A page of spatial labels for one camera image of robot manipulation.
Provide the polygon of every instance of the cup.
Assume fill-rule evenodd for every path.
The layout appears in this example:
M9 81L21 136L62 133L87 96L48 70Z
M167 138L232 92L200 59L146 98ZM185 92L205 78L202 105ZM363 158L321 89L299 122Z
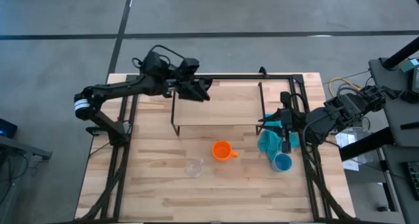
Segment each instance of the cup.
M288 171L293 166L293 161L290 156L284 153L279 153L272 160L272 169L277 172Z
M219 162L225 162L230 157L238 157L238 153L231 149L231 145L227 141L217 141L212 146L212 155Z

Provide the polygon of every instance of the orange mug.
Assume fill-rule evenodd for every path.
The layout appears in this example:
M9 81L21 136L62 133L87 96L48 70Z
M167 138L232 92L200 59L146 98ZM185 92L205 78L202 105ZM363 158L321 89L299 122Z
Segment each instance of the orange mug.
M227 141L217 141L212 146L212 155L219 162L225 162L230 157L237 158L238 153L231 149Z

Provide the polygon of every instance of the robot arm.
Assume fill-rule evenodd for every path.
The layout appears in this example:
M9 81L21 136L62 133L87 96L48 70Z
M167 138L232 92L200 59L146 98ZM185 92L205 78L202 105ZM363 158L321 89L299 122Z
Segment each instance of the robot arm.
M167 56L153 51L156 47L163 48L182 58L179 67L171 64ZM111 145L123 146L127 144L127 141L122 122L113 122L100 111L101 105L106 100L136 94L163 95L165 98L171 98L173 90L176 90L180 99L198 102L210 100L207 91L211 87L212 79L194 77L199 68L198 60L184 58L161 45L153 47L143 61L136 60L139 64L137 67L140 74L134 79L123 83L88 86L74 96L76 117L96 123L101 130L109 134Z
M284 138L282 153L290 153L289 132L302 133L302 147L306 146L306 142L317 147L325 141L330 131L341 132L351 127L368 112L381 110L386 103L386 95L396 98L397 94L398 92L385 86L366 86L358 92L355 91L355 94L340 95L338 92L337 97L324 103L324 107L319 107L309 113L301 113L291 107L290 93L282 92L281 102L284 108L278 109L275 114L259 122L281 120L283 128L271 126L262 126L262 128L274 131L279 137Z

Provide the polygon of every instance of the yellow cable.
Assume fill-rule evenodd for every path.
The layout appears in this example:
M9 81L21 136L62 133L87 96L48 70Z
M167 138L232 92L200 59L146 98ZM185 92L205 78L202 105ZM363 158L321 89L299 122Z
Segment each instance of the yellow cable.
M335 77L335 78L332 78L329 82L329 92L333 97L336 97L335 94L332 91L332 82L334 82L334 81L344 81L345 83L348 83L350 86L354 87L355 90L357 90L357 91L361 90L361 87L359 87L358 85L356 85L354 83L351 83L349 80L346 80L345 78L342 78L342 77Z

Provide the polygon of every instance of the mug handle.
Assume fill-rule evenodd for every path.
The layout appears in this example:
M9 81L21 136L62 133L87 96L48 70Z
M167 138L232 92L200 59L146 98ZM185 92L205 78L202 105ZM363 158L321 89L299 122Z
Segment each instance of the mug handle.
M235 152L235 151L231 151L231 157L237 158L238 157L238 153Z

